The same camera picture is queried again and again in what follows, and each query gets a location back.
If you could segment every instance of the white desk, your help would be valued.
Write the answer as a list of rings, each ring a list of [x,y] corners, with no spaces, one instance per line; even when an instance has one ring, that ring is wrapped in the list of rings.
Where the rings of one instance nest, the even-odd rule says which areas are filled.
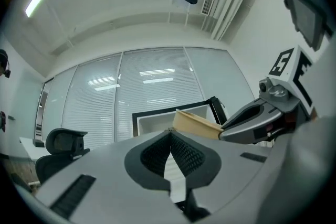
[[[43,156],[50,155],[45,147],[36,147],[33,145],[33,139],[20,137],[22,146],[25,148],[29,158],[35,162]]]

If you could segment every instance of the window blinds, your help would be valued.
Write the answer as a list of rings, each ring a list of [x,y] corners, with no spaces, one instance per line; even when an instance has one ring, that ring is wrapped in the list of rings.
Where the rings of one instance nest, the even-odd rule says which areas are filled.
[[[67,92],[76,67],[70,68],[55,76],[46,100],[42,121],[42,139],[56,128],[61,128],[62,115]]]
[[[186,48],[186,51],[205,98],[220,99],[227,116],[254,100],[245,77],[227,51],[203,48]]]
[[[86,131],[85,148],[113,143],[113,109],[120,55],[78,66],[64,107],[64,128]]]
[[[118,141],[133,137],[133,113],[203,101],[183,48],[125,52],[119,78],[115,104]]]

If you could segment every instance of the black mesh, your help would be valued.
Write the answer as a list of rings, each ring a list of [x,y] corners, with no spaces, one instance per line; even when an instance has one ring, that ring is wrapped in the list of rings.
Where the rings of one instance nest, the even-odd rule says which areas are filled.
[[[198,169],[205,161],[205,155],[193,146],[171,135],[172,155],[185,177]]]
[[[163,177],[169,154],[170,135],[166,135],[141,153],[141,162],[148,170]]]

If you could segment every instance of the office chair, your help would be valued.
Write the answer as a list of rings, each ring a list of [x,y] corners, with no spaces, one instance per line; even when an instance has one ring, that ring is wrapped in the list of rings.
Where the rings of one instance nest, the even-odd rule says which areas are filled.
[[[41,184],[81,156],[84,150],[83,137],[87,132],[58,128],[52,130],[46,140],[46,149],[51,154],[36,161],[35,170]]]

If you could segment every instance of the chair headrest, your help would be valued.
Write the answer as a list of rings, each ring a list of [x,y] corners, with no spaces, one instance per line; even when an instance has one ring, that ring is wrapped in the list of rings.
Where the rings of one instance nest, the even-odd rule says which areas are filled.
[[[88,132],[57,128],[52,130],[46,139],[46,149],[52,154],[74,153],[76,149],[84,148],[83,137]]]

